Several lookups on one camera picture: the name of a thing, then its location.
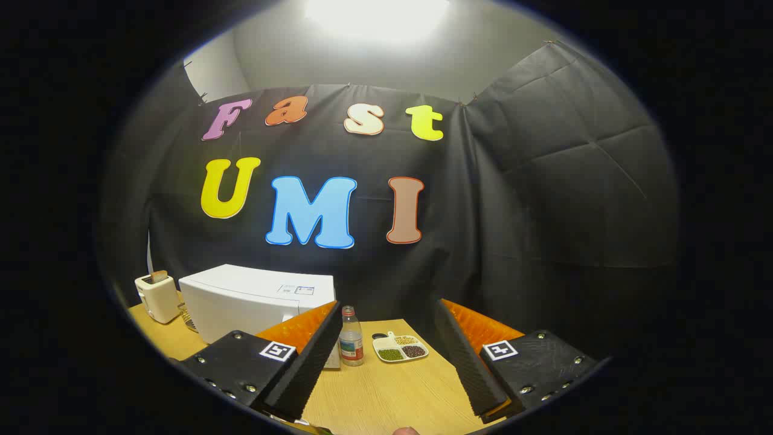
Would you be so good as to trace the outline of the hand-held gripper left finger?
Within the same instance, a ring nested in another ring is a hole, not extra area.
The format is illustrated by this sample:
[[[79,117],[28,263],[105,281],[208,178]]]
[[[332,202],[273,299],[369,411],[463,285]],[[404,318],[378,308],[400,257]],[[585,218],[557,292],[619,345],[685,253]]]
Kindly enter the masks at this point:
[[[339,339],[340,308],[332,301],[260,333],[229,331],[180,361],[180,369],[229,401],[285,421],[301,419]]]

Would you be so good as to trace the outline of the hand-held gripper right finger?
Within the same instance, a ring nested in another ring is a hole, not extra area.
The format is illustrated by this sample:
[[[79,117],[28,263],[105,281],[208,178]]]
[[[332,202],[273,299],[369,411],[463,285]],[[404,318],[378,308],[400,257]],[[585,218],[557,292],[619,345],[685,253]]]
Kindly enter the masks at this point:
[[[598,366],[548,330],[522,333],[447,299],[437,301],[434,322],[472,411],[485,424],[563,396]]]

